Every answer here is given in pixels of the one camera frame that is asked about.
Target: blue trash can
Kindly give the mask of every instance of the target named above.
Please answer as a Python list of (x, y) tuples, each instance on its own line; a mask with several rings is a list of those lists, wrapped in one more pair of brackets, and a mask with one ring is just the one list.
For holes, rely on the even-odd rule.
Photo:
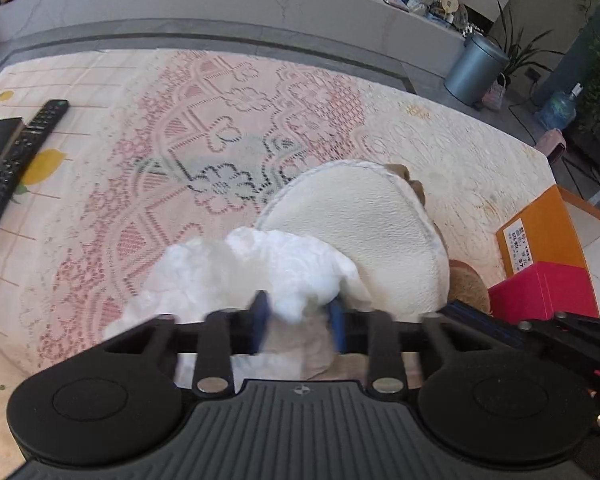
[(484, 36), (473, 34), (464, 42), (464, 52), (446, 76), (445, 87), (466, 105), (480, 101), (496, 81), (509, 58)]

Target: remote control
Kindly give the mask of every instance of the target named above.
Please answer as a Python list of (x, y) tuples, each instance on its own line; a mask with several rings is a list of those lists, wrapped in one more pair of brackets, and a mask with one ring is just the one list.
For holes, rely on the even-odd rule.
[(52, 99), (20, 132), (0, 162), (0, 217), (29, 163), (69, 108), (69, 101)]

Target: power outlet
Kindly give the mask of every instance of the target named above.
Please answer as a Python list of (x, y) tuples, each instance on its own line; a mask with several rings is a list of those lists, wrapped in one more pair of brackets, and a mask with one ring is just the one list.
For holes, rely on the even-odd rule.
[(542, 77), (537, 70), (534, 70), (531, 67), (526, 69), (525, 75), (529, 79), (531, 79), (531, 81), (533, 81), (534, 83), (537, 83), (538, 81), (540, 81), (540, 78)]

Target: water bottle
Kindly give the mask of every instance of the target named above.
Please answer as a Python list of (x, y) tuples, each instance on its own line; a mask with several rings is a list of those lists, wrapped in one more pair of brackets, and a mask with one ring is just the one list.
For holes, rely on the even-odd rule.
[(582, 85), (578, 83), (569, 95), (562, 90), (555, 92), (544, 104), (541, 110), (534, 114), (536, 120), (545, 131), (564, 130), (576, 118), (576, 97), (582, 92)]

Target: white tissue paper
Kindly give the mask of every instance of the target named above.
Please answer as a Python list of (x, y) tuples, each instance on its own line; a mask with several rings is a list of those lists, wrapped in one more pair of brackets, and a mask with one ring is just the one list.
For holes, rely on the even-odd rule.
[[(167, 248), (104, 337), (159, 314), (189, 323), (215, 310), (248, 308), (259, 290), (267, 291), (272, 316), (262, 353), (232, 357), (236, 389), (245, 378), (301, 381), (326, 370), (335, 352), (320, 307), (338, 293), (348, 304), (370, 303), (355, 264), (329, 244), (241, 227), (224, 240), (197, 237)], [(194, 364), (194, 354), (180, 356), (178, 386), (191, 386)]]

